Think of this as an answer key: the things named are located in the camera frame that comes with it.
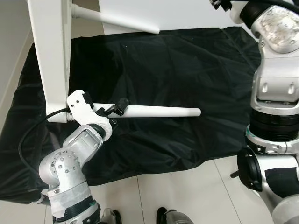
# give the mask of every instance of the white pole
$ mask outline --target white pole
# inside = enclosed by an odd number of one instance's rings
[[[112,105],[113,104],[94,104],[93,111],[97,111],[101,107],[107,110]],[[121,118],[198,117],[200,114],[201,111],[198,108],[129,105]],[[119,118],[120,116],[112,113],[109,117]]]
[[[117,16],[111,16],[87,8],[82,8],[76,4],[71,5],[71,15],[75,18],[81,17],[88,20],[100,21],[103,23],[109,23],[120,27],[140,30],[152,34],[160,33],[158,27],[152,26],[150,24],[140,23],[136,19],[125,19]]]

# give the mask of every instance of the white tile floor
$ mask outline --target white tile floor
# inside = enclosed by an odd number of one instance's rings
[[[263,201],[239,178],[229,177],[236,169],[233,156],[206,161],[187,171],[135,176],[91,190],[102,208],[121,213],[123,224],[156,224],[161,206],[187,214],[195,224],[273,224]],[[1,224],[28,220],[30,224],[52,224],[50,207],[35,204],[0,202],[0,219]]]

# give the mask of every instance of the black cloth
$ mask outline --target black cloth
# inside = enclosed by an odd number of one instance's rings
[[[235,155],[245,145],[251,83],[259,63],[256,41],[237,27],[73,39],[70,93],[87,91],[96,103],[126,97],[132,105],[202,110],[197,118],[119,119],[112,137],[83,168],[88,183],[186,170]],[[24,132],[44,116],[32,46],[0,137],[0,200],[29,203],[47,188],[17,151]],[[44,122],[26,138],[24,156],[38,168],[77,127],[77,122]]]

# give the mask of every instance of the baseboard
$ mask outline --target baseboard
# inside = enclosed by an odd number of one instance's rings
[[[20,75],[21,75],[23,66],[25,64],[28,52],[29,52],[33,42],[34,42],[33,35],[32,35],[32,31],[30,30],[28,32],[27,38],[22,47],[22,51],[19,54],[19,57],[18,57],[16,65],[14,67],[14,70],[10,76],[10,80],[8,82],[4,97],[3,97],[2,101],[0,102],[0,133],[1,133],[3,125],[5,123],[7,112],[9,110],[9,108],[11,107],[11,103],[12,103],[13,97],[14,97],[14,91],[18,87]]]

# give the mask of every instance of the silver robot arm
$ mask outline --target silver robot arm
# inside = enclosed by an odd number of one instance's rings
[[[211,0],[231,10],[259,39],[247,147],[238,154],[242,183],[259,193],[275,224],[299,223],[299,15],[262,1]]]
[[[109,119],[92,110],[83,91],[75,91],[68,99],[72,117],[81,126],[63,143],[63,147],[47,155],[39,166],[41,179],[49,185],[48,197],[55,223],[97,224],[108,221],[117,224],[116,215],[104,210],[93,200],[82,167],[112,134]]]

